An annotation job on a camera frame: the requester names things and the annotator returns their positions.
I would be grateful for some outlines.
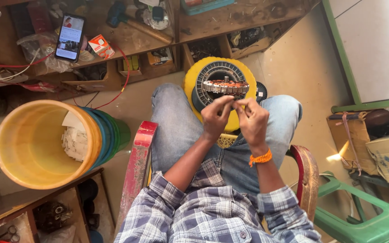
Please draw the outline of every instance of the green bucket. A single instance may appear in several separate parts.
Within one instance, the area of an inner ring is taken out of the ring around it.
[[[127,147],[128,143],[130,142],[130,138],[131,138],[130,128],[127,126],[125,122],[115,118],[113,119],[115,120],[115,123],[118,127],[118,136],[119,136],[118,151],[121,151],[125,147]]]
[[[127,124],[121,120],[114,119],[111,117],[108,113],[105,113],[103,111],[99,111],[102,113],[112,124],[112,135],[115,137],[114,143],[112,145],[112,152],[111,155],[103,161],[100,165],[108,162],[111,158],[115,156],[115,154],[122,149],[124,149],[128,143],[130,142],[131,133],[130,129],[127,126]]]

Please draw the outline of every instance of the red chair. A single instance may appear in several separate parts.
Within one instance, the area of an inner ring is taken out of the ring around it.
[[[122,190],[121,205],[116,223],[115,234],[118,233],[133,200],[145,186],[148,179],[148,159],[151,144],[158,124],[143,121],[134,137],[133,148],[125,173],[124,188]],[[300,207],[305,210],[309,219],[315,218],[316,202],[318,198],[319,172],[315,158],[303,146],[291,145],[286,155],[295,159],[300,176],[296,196]]]

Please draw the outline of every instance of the white paper scraps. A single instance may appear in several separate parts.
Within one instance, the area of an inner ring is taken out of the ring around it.
[[[62,135],[62,147],[68,156],[83,162],[88,151],[86,132],[74,127],[67,127]]]
[[[159,5],[160,0],[139,0],[139,2],[156,7]]]
[[[73,112],[68,112],[65,116],[64,120],[62,121],[62,125],[66,127],[73,127],[77,128],[78,130],[85,131],[85,127],[82,124],[82,122],[77,118]]]

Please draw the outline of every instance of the finger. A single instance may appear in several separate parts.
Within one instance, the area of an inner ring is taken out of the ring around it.
[[[238,104],[242,105],[242,106],[248,106],[250,108],[250,110],[253,112],[259,108],[262,108],[257,102],[256,100],[254,100],[253,98],[248,98],[248,99],[239,99],[237,101]]]
[[[215,99],[210,106],[212,107],[223,107],[225,104],[233,101],[233,96],[222,96],[220,98]]]
[[[236,114],[238,115],[238,119],[240,120],[240,124],[241,122],[245,122],[247,121],[249,118],[247,117],[247,114],[246,112],[244,111],[244,109],[242,108],[241,105],[239,105],[237,102],[234,102],[232,104],[232,107],[235,109],[236,111]]]
[[[247,117],[251,117],[253,115],[249,106],[246,106],[246,108],[244,108],[244,111],[246,112]]]
[[[230,114],[232,104],[233,104],[233,101],[228,102],[224,105],[223,112],[220,116],[221,119],[229,119],[229,114]]]

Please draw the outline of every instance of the floor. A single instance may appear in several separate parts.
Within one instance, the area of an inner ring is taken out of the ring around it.
[[[341,162],[327,159],[337,154],[337,150],[326,117],[331,114],[331,106],[347,105],[349,96],[320,10],[319,6],[316,7],[265,53],[252,54],[241,61],[251,70],[257,81],[266,85],[268,96],[287,94],[302,103],[303,119],[298,125],[292,144],[307,147],[316,158],[320,172],[332,171],[339,180],[350,183]],[[150,97],[153,90],[163,83],[179,85],[184,75],[184,72],[178,72],[130,84],[116,101],[101,110],[124,120],[133,137],[140,123],[151,118]],[[97,107],[104,104],[117,93],[100,92],[90,105]],[[78,97],[76,102],[83,106],[93,96],[94,94]],[[74,104],[73,100],[68,100],[67,103]],[[115,218],[119,211],[130,150],[128,146],[103,165],[111,211]],[[288,185],[298,180],[298,168],[291,159],[284,161],[280,173]],[[14,184],[0,171],[0,190],[1,194],[5,195],[22,190],[22,187]],[[337,202],[329,200],[324,203],[320,201],[320,204],[331,210],[349,212],[349,202],[338,205]],[[322,234],[324,242],[331,241],[332,238]]]

